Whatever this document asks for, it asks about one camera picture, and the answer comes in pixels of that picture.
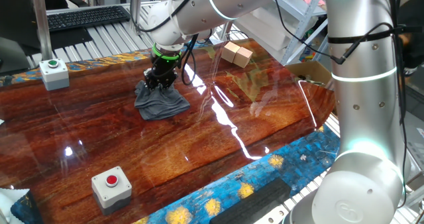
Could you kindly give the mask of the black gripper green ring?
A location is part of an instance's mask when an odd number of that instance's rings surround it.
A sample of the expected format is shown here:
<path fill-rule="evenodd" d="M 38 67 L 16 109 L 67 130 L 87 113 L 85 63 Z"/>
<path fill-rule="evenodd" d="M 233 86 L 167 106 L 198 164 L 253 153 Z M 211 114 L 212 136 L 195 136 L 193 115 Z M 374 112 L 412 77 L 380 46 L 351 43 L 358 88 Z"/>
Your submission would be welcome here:
<path fill-rule="evenodd" d="M 166 50 L 155 43 L 150 55 L 152 69 L 143 71 L 145 86 L 154 90 L 160 82 L 162 89 L 170 88 L 176 79 L 174 69 L 180 63 L 181 57 L 180 50 Z"/>

